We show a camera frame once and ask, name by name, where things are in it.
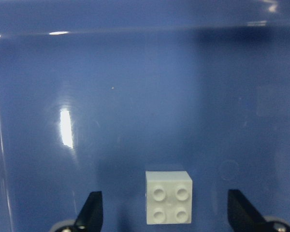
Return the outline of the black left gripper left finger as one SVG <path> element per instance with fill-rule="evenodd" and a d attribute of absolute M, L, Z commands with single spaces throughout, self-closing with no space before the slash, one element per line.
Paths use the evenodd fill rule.
<path fill-rule="evenodd" d="M 100 232 L 103 225 L 103 201 L 102 192 L 93 191 L 89 194 L 80 213 L 78 214 L 74 228 L 77 232 Z"/>

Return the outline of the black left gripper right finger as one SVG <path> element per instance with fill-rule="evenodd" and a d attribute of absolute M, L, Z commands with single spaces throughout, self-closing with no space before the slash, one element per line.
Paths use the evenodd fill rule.
<path fill-rule="evenodd" d="M 228 222 L 234 232 L 260 232 L 264 217 L 238 189 L 228 190 Z"/>

